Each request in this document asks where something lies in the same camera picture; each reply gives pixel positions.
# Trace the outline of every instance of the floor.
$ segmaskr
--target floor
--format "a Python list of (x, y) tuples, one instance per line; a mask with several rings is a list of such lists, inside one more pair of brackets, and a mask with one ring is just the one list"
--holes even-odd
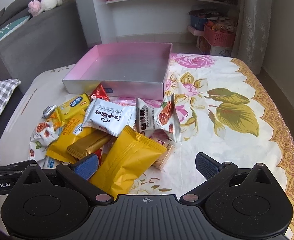
[(294, 108), (264, 69), (257, 75), (257, 78), (274, 101), (294, 139)]

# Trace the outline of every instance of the blue box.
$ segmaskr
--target blue box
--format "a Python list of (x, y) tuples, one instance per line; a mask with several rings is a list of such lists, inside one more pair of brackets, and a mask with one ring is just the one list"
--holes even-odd
[(204, 30), (204, 24), (208, 22), (207, 18), (199, 18), (194, 15), (190, 15), (190, 24), (193, 26), (196, 30), (203, 31)]

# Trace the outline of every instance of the screw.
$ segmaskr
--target screw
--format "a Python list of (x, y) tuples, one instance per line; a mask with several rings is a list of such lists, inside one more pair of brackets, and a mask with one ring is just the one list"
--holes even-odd
[(96, 200), (99, 202), (107, 202), (111, 199), (111, 196), (108, 194), (99, 194), (96, 196)]
[(183, 196), (183, 200), (188, 202), (195, 202), (198, 200), (198, 196), (195, 194), (186, 194)]

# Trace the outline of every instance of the sofa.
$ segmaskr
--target sofa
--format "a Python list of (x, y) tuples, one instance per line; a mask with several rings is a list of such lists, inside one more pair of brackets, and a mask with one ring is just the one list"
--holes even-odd
[[(30, 15), (29, 1), (16, 0), (0, 11), (0, 29)], [(76, 63), (87, 50), (76, 3), (65, 3), (32, 17), (0, 41), (0, 81), (21, 80), (24, 94), (36, 76)]]

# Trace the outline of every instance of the teal pillow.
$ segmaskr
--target teal pillow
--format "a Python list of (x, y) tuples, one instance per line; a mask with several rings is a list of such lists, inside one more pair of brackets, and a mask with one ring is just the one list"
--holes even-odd
[(15, 20), (14, 22), (7, 24), (5, 27), (0, 29), (0, 41), (7, 37), (10, 33), (12, 33), (14, 30), (19, 28), (20, 26), (24, 25), (28, 20), (30, 16), (22, 17), (18, 20)]

